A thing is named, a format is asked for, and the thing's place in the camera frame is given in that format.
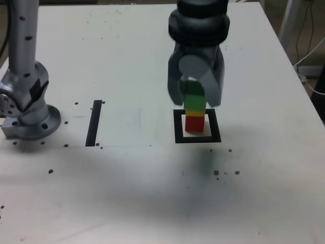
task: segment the yellow block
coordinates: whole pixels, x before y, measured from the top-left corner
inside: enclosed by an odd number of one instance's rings
[[[196,110],[188,110],[185,111],[186,116],[193,116],[193,117],[204,117],[205,116],[205,110],[204,111],[196,111]]]

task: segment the black square outline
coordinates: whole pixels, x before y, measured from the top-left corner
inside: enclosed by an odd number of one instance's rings
[[[174,109],[174,130],[175,143],[212,143],[221,142],[220,131],[217,121],[217,116],[214,109],[206,109],[205,114],[209,116],[209,124],[211,136],[202,137],[184,137],[182,115],[185,114],[185,109]]]

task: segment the green block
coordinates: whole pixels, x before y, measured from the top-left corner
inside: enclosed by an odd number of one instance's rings
[[[189,110],[202,111],[205,110],[207,101],[204,96],[196,96],[192,94],[185,94],[184,108]]]
[[[198,81],[187,81],[185,94],[204,97],[204,89]]]

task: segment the white square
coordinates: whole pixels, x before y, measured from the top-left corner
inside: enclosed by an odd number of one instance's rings
[[[211,129],[210,129],[210,122],[209,122],[209,115],[205,114],[203,132],[187,132],[187,131],[185,131],[185,118],[186,118],[186,115],[182,114],[183,137],[208,137],[208,136],[212,136]]]

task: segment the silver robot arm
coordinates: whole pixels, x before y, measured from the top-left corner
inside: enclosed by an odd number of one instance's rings
[[[35,60],[39,0],[7,0],[9,8],[9,68],[0,83],[0,111],[7,118],[7,138],[37,140],[61,123],[59,111],[45,103],[49,75]]]

